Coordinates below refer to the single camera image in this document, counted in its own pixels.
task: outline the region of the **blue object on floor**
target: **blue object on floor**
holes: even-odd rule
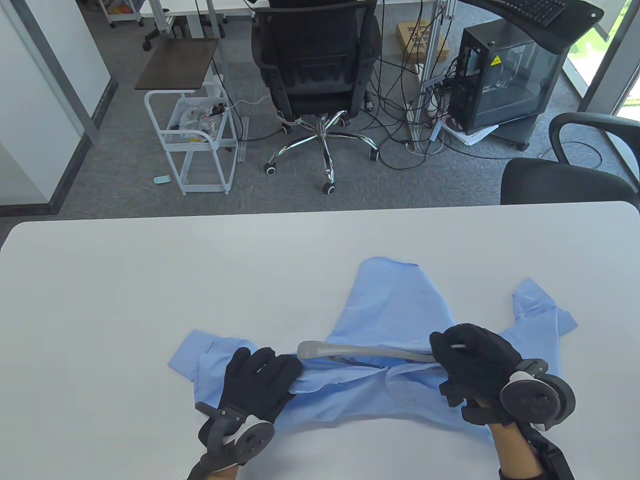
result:
[[[163,175],[162,177],[154,178],[154,184],[160,185],[163,183],[169,183],[171,181],[171,177],[169,175]]]
[[[533,280],[513,295],[515,325],[501,333],[524,358],[543,358],[549,373],[560,375],[559,337],[577,327]],[[347,305],[327,342],[430,352],[429,334],[455,324],[451,311],[418,265],[373,258],[362,262]],[[194,383],[195,401],[217,407],[225,368],[248,340],[217,337],[193,330],[169,366]],[[416,415],[442,425],[486,436],[484,427],[462,420],[461,406],[450,408],[440,395],[447,379],[437,364],[408,364],[394,358],[367,358],[382,369],[318,358],[304,360],[296,397],[276,421],[283,429],[306,422],[359,417]]]

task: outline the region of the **office chair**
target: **office chair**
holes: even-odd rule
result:
[[[168,8],[163,8],[163,12],[167,13],[169,12]],[[183,38],[187,38],[187,17],[167,17],[167,23],[169,23],[169,26],[171,27],[171,31],[173,32],[173,37],[174,38],[178,38],[178,36],[175,34],[175,28],[178,27],[180,29],[180,33],[182,34]],[[149,52],[151,50],[151,48],[153,48],[153,45],[151,44],[151,40],[158,38],[160,36],[160,30],[158,30],[158,25],[156,23],[154,23],[154,29],[148,33],[147,35],[145,35],[145,41],[142,44],[142,49],[145,52]]]
[[[500,204],[556,204],[622,201],[640,209],[634,188],[611,173],[574,166],[560,144],[566,124],[588,125],[614,134],[631,149],[640,164],[640,123],[600,113],[562,113],[549,123],[549,139],[558,162],[514,158],[502,174]]]
[[[360,111],[375,60],[380,56],[381,37],[374,11],[376,0],[335,3],[308,0],[300,8],[256,8],[252,27],[253,60],[260,68],[278,115],[294,122],[311,135],[274,152],[264,171],[276,172],[276,160],[285,152],[317,140],[323,154],[328,182],[324,193],[335,191],[333,160],[327,139],[360,140],[370,146],[369,159],[377,161],[378,147],[367,136],[334,132],[340,122],[347,125]],[[271,0],[274,6],[300,5],[291,0]],[[315,115],[315,125],[302,119]]]

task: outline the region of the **white wall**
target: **white wall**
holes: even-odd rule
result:
[[[93,115],[111,78],[74,0],[26,0],[42,33],[74,86],[84,108]]]
[[[44,195],[0,143],[0,205],[46,203]]]
[[[65,29],[66,25],[61,24],[60,28]],[[46,202],[51,199],[80,138],[0,8],[0,143]],[[10,170],[6,163],[0,173]],[[11,198],[2,199],[5,205],[19,203]]]

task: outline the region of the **shirt sleeve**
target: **shirt sleeve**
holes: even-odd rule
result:
[[[504,475],[502,475],[502,470],[498,470],[498,475],[500,477],[500,480],[514,480],[512,478],[505,477]],[[521,480],[551,480],[551,477],[549,476],[548,473],[544,472],[542,475],[538,475],[537,477],[521,479]]]

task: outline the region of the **black glove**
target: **black glove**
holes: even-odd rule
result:
[[[248,348],[239,348],[227,365],[218,408],[231,406],[274,423],[295,396],[289,388],[301,373],[302,363],[292,355],[276,356],[268,347],[252,355]],[[198,433],[205,446],[211,424],[212,420],[207,420]]]
[[[477,406],[473,400],[484,401],[490,405],[497,421],[503,424],[513,421],[502,406],[500,391],[509,382],[522,357],[507,340],[486,328],[463,323],[444,333],[433,332],[429,341],[435,360],[449,375],[449,383],[463,385],[477,395],[467,398],[469,406]],[[465,348],[452,348],[457,344]]]

